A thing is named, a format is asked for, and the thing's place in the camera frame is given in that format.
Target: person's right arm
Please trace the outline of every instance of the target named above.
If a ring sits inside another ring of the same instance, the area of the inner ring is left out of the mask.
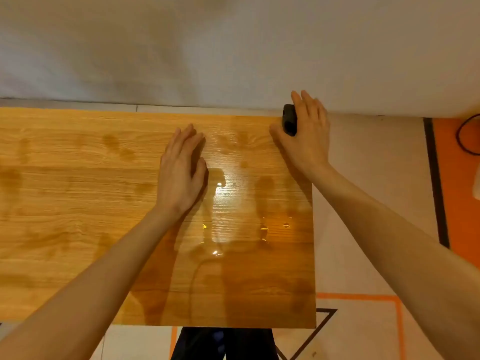
[[[292,92],[298,117],[291,137],[270,127],[292,163],[337,212],[363,253],[447,360],[480,359],[480,271],[369,196],[328,163],[327,111]]]

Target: table top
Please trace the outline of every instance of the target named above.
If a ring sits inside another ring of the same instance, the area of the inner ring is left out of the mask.
[[[208,185],[114,323],[315,327],[312,186],[278,117],[0,108],[0,319],[22,320],[153,206],[176,127],[204,132]]]

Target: pants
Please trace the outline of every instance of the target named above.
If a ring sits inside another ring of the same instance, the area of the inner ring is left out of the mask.
[[[279,360],[271,329],[183,327],[171,360]]]

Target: hand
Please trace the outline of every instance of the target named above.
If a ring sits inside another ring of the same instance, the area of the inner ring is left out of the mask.
[[[177,128],[160,160],[155,209],[174,223],[195,202],[205,180],[207,165],[200,158],[192,174],[192,153],[204,138],[192,124]]]
[[[295,167],[314,181],[320,169],[331,168],[328,163],[330,122],[327,110],[318,98],[313,99],[304,90],[301,97],[292,91],[292,101],[297,112],[297,134],[288,135],[280,123],[270,125],[270,133],[285,148]]]

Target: black triangle marking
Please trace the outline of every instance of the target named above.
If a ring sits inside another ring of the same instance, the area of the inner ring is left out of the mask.
[[[315,328],[315,330],[311,333],[311,335],[308,336],[308,338],[305,340],[303,345],[298,348],[297,352],[295,352],[295,354],[293,354],[293,356],[291,357],[290,360],[295,360],[302,353],[302,351],[307,347],[308,344],[310,344],[310,342],[314,339],[314,337],[317,335],[317,333],[320,332],[320,330],[323,328],[323,326],[325,326],[327,324],[327,322],[330,320],[330,318],[333,317],[335,312],[337,312],[337,308],[317,308],[317,312],[323,312],[323,313],[326,313],[328,315],[323,319],[323,321],[321,321],[321,323],[317,326],[317,328]],[[276,347],[276,351],[277,351],[279,357],[282,360],[289,360],[280,351],[278,346],[275,346],[275,347]]]

